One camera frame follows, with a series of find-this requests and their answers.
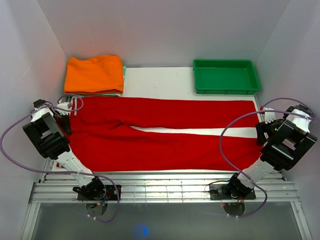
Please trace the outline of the red trousers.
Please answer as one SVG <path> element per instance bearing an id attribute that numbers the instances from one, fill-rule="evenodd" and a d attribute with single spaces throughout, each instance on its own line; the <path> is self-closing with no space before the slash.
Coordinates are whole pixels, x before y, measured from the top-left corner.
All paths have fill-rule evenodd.
<path id="1" fill-rule="evenodd" d="M 260 156 L 255 138 L 151 132 L 150 128 L 254 127 L 252 101 L 93 96 L 73 99 L 68 139 L 93 172 L 245 169 Z"/>

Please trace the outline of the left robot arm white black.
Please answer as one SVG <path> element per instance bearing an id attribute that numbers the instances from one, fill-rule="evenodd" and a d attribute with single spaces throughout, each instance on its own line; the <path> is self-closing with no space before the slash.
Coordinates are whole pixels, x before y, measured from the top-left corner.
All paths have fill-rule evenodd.
<path id="1" fill-rule="evenodd" d="M 56 161 L 70 172 L 78 184 L 72 189 L 74 192 L 89 200 L 106 198 L 105 185 L 72 152 L 67 138 L 72 132 L 67 112 L 51 108 L 43 99 L 35 101 L 33 106 L 35 113 L 22 129 L 36 150 L 42 157 Z"/>

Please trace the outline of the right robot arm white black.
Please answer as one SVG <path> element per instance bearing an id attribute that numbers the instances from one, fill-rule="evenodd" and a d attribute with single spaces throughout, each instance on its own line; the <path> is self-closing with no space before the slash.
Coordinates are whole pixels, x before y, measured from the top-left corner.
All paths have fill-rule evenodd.
<path id="1" fill-rule="evenodd" d="M 306 106 L 289 107 L 281 119 L 267 116 L 270 108 L 263 111 L 264 121 L 255 127 L 257 145 L 262 146 L 260 156 L 230 178 L 225 193 L 232 199 L 245 199 L 266 175 L 292 169 L 318 140 L 309 130 L 315 115 Z"/>

